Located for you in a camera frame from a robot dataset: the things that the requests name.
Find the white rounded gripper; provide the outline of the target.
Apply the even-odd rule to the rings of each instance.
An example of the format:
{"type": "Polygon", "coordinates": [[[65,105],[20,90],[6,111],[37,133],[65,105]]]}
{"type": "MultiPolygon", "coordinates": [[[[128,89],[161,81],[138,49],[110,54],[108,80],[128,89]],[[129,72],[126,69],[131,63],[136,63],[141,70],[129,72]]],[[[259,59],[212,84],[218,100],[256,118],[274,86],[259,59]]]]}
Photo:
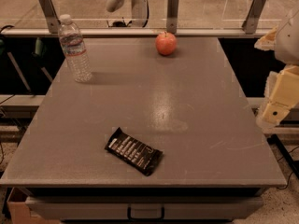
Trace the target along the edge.
{"type": "Polygon", "coordinates": [[[259,127],[273,128],[299,104],[299,4],[288,12],[278,27],[259,38],[254,48],[273,50],[277,60],[288,64],[279,73],[269,73],[256,117],[259,127]]]}

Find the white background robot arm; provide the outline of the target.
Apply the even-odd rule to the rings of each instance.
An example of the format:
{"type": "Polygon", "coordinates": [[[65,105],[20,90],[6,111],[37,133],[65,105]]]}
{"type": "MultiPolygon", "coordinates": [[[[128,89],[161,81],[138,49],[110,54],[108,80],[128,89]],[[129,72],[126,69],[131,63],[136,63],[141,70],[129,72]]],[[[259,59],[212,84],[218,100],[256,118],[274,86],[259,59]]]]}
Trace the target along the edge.
{"type": "MultiPolygon", "coordinates": [[[[178,2],[168,0],[168,14],[170,24],[173,23],[175,11],[173,4],[178,7],[178,2]]],[[[265,0],[253,0],[249,15],[243,23],[243,31],[253,34],[253,28],[258,22],[263,10],[265,0]]],[[[120,9],[124,0],[107,0],[106,10],[114,12],[120,9]]],[[[144,26],[147,23],[148,0],[131,0],[133,26],[144,26]]],[[[155,46],[161,55],[172,54],[177,48],[175,32],[167,30],[156,36],[155,46]]],[[[296,4],[280,24],[255,43],[254,48],[268,51],[273,50],[275,58],[285,63],[280,72],[270,72],[267,77],[264,98],[261,103],[256,123],[261,128],[272,128],[280,124],[299,103],[299,6],[296,4]]]]}

